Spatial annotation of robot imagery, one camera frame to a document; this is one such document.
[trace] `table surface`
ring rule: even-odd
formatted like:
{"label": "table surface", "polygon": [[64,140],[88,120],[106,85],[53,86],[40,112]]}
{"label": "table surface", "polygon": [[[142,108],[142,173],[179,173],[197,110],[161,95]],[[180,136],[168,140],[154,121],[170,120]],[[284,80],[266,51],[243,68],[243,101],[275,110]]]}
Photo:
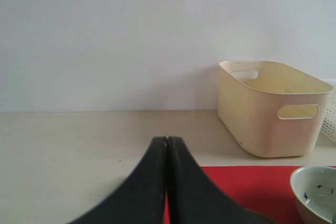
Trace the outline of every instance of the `table surface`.
{"label": "table surface", "polygon": [[183,137],[201,166],[336,164],[336,145],[323,136],[303,157],[254,157],[216,111],[0,113],[1,223],[73,220],[113,191],[160,135]]}

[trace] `white lattice basket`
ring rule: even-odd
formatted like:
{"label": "white lattice basket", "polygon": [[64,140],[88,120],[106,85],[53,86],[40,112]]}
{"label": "white lattice basket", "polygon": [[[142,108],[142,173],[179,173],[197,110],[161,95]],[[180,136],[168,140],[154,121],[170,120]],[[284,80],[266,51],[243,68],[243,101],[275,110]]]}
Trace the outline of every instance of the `white lattice basket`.
{"label": "white lattice basket", "polygon": [[336,143],[336,81],[328,81],[334,87],[326,117],[324,118],[321,132],[327,138]]}

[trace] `white wall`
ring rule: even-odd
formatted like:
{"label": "white wall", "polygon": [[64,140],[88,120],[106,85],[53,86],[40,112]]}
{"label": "white wall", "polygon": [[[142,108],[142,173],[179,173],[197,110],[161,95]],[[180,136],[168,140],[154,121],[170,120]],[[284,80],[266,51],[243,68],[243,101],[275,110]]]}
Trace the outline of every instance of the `white wall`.
{"label": "white wall", "polygon": [[335,53],[335,0],[0,0],[0,111],[213,109],[220,60]]}

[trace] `cream plastic storage bin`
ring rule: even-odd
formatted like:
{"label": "cream plastic storage bin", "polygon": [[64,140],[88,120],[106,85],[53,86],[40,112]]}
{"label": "cream plastic storage bin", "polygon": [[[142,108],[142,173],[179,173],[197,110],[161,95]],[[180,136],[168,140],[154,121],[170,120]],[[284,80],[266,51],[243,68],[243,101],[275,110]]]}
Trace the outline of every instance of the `cream plastic storage bin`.
{"label": "cream plastic storage bin", "polygon": [[313,150],[331,85],[277,62],[219,65],[218,115],[244,150],[260,157]]}

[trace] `red mat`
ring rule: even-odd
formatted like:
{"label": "red mat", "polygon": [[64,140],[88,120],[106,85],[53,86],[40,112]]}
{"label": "red mat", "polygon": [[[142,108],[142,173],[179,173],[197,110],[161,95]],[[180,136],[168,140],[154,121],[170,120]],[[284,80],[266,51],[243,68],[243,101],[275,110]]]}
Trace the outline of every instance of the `red mat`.
{"label": "red mat", "polygon": [[[221,166],[203,167],[203,171],[241,206],[256,210],[279,223],[302,224],[289,185],[290,175],[298,167]],[[164,223],[169,223],[167,214]]]}

